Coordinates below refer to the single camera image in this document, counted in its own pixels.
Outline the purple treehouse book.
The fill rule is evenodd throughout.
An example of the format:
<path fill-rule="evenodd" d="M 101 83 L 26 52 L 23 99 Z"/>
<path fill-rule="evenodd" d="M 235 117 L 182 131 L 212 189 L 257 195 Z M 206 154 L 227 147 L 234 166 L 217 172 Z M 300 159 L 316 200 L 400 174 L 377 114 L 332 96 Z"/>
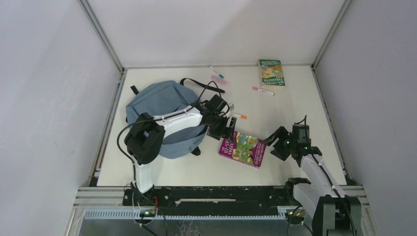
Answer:
<path fill-rule="evenodd" d="M 234 132 L 234 140 L 223 139 L 218 154 L 237 162 L 260 168 L 266 150 L 261 139 Z"/>

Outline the green treehouse book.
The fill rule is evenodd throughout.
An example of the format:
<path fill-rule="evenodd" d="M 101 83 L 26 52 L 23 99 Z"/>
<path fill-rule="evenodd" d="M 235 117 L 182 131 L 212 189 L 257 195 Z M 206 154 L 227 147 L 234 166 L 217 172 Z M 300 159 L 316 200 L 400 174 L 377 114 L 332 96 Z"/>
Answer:
<path fill-rule="evenodd" d="M 282 63 L 276 59 L 259 59 L 258 65 L 263 89 L 277 89 L 285 87 Z"/>

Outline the blue student backpack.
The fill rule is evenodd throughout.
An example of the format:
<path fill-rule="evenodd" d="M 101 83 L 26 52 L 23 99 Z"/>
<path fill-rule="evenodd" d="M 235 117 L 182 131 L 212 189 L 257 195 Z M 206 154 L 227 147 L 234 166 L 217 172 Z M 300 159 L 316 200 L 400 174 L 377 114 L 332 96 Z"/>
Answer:
<path fill-rule="evenodd" d="M 204 101 L 193 90 L 184 86 L 183 82 L 183 80 L 158 82 L 142 91 L 137 91 L 135 86 L 132 86 L 135 97 L 125 107 L 127 124 L 135 122 L 143 113 L 160 116 L 181 110 L 197 100 Z M 203 87 L 204 91 L 212 90 L 219 96 L 224 93 L 224 90 L 218 86 L 205 85 L 198 81 L 195 83 Z"/>

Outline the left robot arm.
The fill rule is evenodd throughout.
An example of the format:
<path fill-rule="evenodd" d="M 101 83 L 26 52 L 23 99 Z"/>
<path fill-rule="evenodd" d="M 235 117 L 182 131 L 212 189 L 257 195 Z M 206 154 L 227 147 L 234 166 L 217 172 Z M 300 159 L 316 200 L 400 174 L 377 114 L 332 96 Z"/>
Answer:
<path fill-rule="evenodd" d="M 169 114 L 143 113 L 124 128 L 129 132 L 124 139 L 127 150 L 122 153 L 133 164 L 132 187 L 140 204 L 148 205 L 154 198 L 151 163 L 156 157 L 175 159 L 189 153 L 200 155 L 198 146 L 205 136 L 233 141 L 237 119 L 228 117 L 224 107 L 229 104 L 216 94 L 210 100 L 197 100 Z"/>

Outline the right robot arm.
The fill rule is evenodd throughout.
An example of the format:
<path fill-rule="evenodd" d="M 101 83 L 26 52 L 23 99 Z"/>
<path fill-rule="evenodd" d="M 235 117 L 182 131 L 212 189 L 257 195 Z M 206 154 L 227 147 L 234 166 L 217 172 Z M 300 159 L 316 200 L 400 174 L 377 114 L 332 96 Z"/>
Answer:
<path fill-rule="evenodd" d="M 289 178 L 284 198 L 292 205 L 305 209 L 311 218 L 314 236 L 361 236 L 361 203 L 349 196 L 327 168 L 323 154 L 311 144 L 310 128 L 306 122 L 296 122 L 292 130 L 279 127 L 263 144 L 271 146 L 271 154 L 285 161 L 293 158 L 307 175 Z"/>

